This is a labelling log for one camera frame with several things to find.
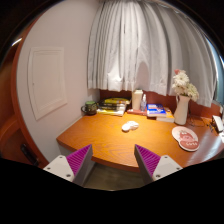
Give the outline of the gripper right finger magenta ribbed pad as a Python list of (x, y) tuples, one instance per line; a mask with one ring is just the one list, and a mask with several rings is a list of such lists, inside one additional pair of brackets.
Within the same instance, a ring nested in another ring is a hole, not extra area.
[(152, 183), (182, 169), (168, 155), (159, 156), (139, 145), (135, 145), (134, 155), (145, 184)]

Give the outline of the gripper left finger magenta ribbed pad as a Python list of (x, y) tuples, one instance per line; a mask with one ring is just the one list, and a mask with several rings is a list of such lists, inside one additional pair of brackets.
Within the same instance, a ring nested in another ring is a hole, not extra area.
[(44, 170), (81, 186), (84, 182), (92, 155), (92, 145), (89, 144), (68, 156), (59, 155)]

